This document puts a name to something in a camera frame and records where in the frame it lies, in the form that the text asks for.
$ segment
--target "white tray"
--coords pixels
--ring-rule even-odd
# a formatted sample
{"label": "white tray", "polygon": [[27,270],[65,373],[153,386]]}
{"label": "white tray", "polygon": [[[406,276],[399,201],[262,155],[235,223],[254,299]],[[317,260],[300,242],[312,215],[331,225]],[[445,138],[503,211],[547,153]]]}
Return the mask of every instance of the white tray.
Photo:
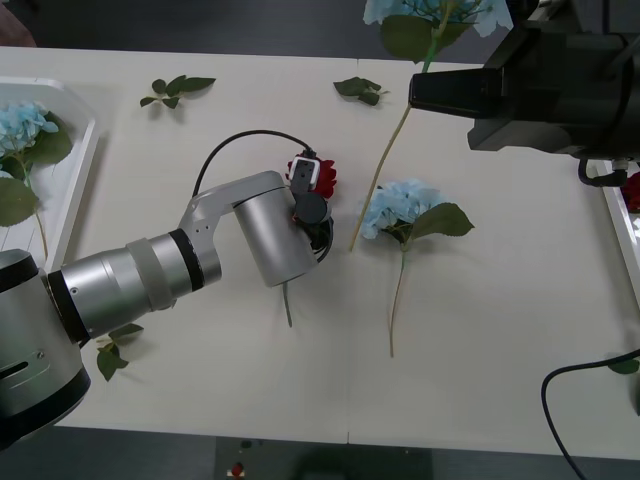
{"label": "white tray", "polygon": [[[611,162],[594,163],[596,164],[598,175],[607,175],[613,172]],[[629,176],[639,170],[637,163],[631,162],[629,164]],[[640,306],[640,245],[638,244],[640,240],[640,215],[627,211],[627,205],[624,203],[624,198],[619,188],[605,187],[602,191],[607,200],[609,212],[611,212],[611,219],[618,236],[624,262],[627,265],[629,278],[631,278],[636,301]]]}
{"label": "white tray", "polygon": [[25,100],[41,103],[65,123],[73,149],[57,165],[34,166],[31,175],[33,190],[42,204],[40,217],[49,248],[46,261],[35,217],[13,227],[0,227],[0,251],[28,250],[39,267],[51,272],[64,260],[99,131],[91,108],[62,83],[43,78],[0,77],[0,105]]}

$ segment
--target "hydrangea bloom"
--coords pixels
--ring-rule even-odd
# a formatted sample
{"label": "hydrangea bloom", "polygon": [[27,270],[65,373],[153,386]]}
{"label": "hydrangea bloom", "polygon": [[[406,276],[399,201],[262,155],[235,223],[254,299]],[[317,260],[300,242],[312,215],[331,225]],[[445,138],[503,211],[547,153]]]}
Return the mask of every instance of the hydrangea bloom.
{"label": "hydrangea bloom", "polygon": [[443,202],[439,190],[420,180],[389,182],[373,192],[362,222],[362,236],[376,238],[381,230],[395,225],[398,220],[414,223],[424,212]]}
{"label": "hydrangea bloom", "polygon": [[0,157],[7,152],[32,147],[40,130],[57,132],[58,126],[44,118],[47,113],[45,108],[33,102],[10,104],[0,109]]}
{"label": "hydrangea bloom", "polygon": [[[429,18],[429,15],[420,14],[427,7],[436,9],[440,0],[367,0],[364,9],[364,22],[370,25],[374,22],[382,23],[389,15],[415,15]],[[458,7],[451,13],[449,20],[456,23],[471,23],[478,31],[481,37],[486,37],[493,33],[496,25],[506,28],[513,28],[513,21],[507,8],[505,0],[482,0],[481,3],[474,8],[478,11],[477,15],[467,17],[466,12],[473,7],[474,0],[459,1]]]}

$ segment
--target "flower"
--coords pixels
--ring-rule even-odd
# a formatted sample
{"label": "flower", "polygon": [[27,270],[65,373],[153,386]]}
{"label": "flower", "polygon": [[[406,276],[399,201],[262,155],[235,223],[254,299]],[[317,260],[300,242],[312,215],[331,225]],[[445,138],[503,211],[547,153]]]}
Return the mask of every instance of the flower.
{"label": "flower", "polygon": [[[363,17],[367,25],[382,23],[390,15],[413,15],[440,22],[444,12],[440,0],[367,0]],[[449,22],[473,23],[481,37],[493,33],[496,25],[513,28],[506,0],[458,0]]]}
{"label": "flower", "polygon": [[503,0],[491,2],[490,5],[484,7],[483,12],[479,12],[474,20],[473,28],[476,29],[481,37],[488,37],[496,29],[496,25],[513,28],[513,20],[509,13],[509,8]]}
{"label": "flower", "polygon": [[44,118],[48,110],[34,102],[9,104],[0,110],[0,157],[35,144],[40,131],[54,133],[58,126]]}
{"label": "flower", "polygon": [[413,224],[420,215],[443,201],[439,190],[420,180],[389,182],[374,191],[360,231],[364,238],[374,239],[378,232],[398,221]]}
{"label": "flower", "polygon": [[640,172],[631,175],[620,190],[624,203],[627,204],[627,210],[632,213],[640,212]]}
{"label": "flower", "polygon": [[[334,193],[334,187],[337,183],[336,180],[336,169],[333,168],[333,165],[336,163],[333,160],[321,160],[316,158],[316,160],[320,161],[320,173],[318,174],[318,182],[316,183],[316,188],[312,190],[312,192],[319,193],[324,198],[331,198]],[[291,165],[293,162],[289,162],[287,165],[289,170],[291,170]],[[287,180],[291,180],[289,178],[289,174],[285,174]]]}

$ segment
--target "dark floor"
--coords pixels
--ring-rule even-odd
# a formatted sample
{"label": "dark floor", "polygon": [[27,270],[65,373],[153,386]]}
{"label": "dark floor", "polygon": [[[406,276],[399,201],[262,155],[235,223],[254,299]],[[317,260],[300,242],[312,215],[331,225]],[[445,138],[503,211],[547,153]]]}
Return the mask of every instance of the dark floor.
{"label": "dark floor", "polygon": [[[0,453],[3,480],[565,480],[561,457],[242,441],[56,427]],[[590,480],[637,480],[640,462],[578,459]]]}
{"label": "dark floor", "polygon": [[[11,0],[41,47],[389,58],[365,0]],[[504,37],[468,30],[441,61],[482,63]],[[561,457],[56,428],[0,454],[0,479],[222,480],[242,461],[248,480],[560,480]],[[640,462],[580,459],[591,480],[640,478]],[[312,476],[322,472],[324,476]]]}
{"label": "dark floor", "polygon": [[[39,6],[36,12],[30,5]],[[391,58],[365,0],[11,0],[41,47]],[[506,34],[471,28],[441,61],[481,63]]]}

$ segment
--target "black cable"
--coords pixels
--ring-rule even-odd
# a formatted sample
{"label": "black cable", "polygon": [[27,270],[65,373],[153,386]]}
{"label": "black cable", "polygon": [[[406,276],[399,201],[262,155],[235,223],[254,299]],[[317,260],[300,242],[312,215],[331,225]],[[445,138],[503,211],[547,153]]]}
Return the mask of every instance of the black cable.
{"label": "black cable", "polygon": [[220,150],[222,150],[224,147],[229,145],[234,140],[237,140],[237,139],[243,138],[243,137],[248,137],[249,135],[273,135],[274,137],[286,138],[287,140],[291,140],[292,142],[295,142],[298,145],[302,145],[302,147],[304,147],[304,150],[305,150],[304,151],[305,156],[307,156],[309,158],[314,158],[315,157],[315,152],[313,151],[313,149],[309,145],[304,143],[302,140],[297,139],[296,137],[292,137],[291,135],[287,135],[286,133],[276,132],[275,130],[248,130],[246,132],[237,133],[236,135],[233,135],[233,136],[227,138],[224,142],[222,142],[220,145],[218,145],[213,150],[213,152],[211,152],[209,154],[209,156],[207,157],[207,159],[204,162],[204,165],[202,165],[202,168],[200,169],[200,174],[198,175],[198,179],[196,180],[196,186],[193,189],[193,195],[192,196],[195,197],[196,195],[198,195],[198,193],[200,193],[200,185],[202,184],[202,179],[204,178],[204,174],[207,171],[207,168],[209,167],[209,164],[211,163],[211,160],[213,160],[213,157],[215,157]]}
{"label": "black cable", "polygon": [[329,250],[331,250],[331,245],[333,245],[333,219],[330,218],[328,222],[329,222],[329,239],[327,240],[327,246],[324,248],[322,255],[320,255],[320,258],[318,258],[318,263],[322,262],[322,260],[324,260],[327,257],[327,255],[329,255]]}
{"label": "black cable", "polygon": [[584,476],[584,474],[578,468],[578,465],[576,465],[576,462],[573,460],[573,458],[571,458],[571,455],[569,455],[569,452],[567,451],[564,444],[562,443],[562,440],[560,440],[560,436],[558,435],[558,431],[556,430],[556,427],[553,424],[553,420],[551,420],[551,414],[549,413],[549,405],[547,405],[547,388],[549,387],[549,382],[551,382],[551,380],[553,380],[555,377],[563,373],[575,372],[578,370],[590,370],[592,368],[609,367],[611,365],[623,363],[628,360],[633,360],[636,357],[640,357],[640,349],[634,350],[633,352],[627,353],[625,355],[620,355],[619,357],[610,358],[608,360],[601,360],[599,362],[583,363],[580,365],[571,365],[568,367],[562,367],[551,372],[549,375],[546,376],[546,378],[542,382],[542,389],[541,389],[540,395],[542,397],[542,409],[544,410],[544,416],[547,419],[547,424],[549,425],[549,429],[551,430],[551,433],[553,434],[553,438],[555,438],[556,443],[558,444],[558,448],[560,448],[560,451],[562,452],[562,455],[564,455],[565,460],[567,461],[567,463],[569,463],[569,465],[571,466],[571,468],[573,469],[573,471],[576,473],[576,475],[580,480],[587,480],[587,477]]}

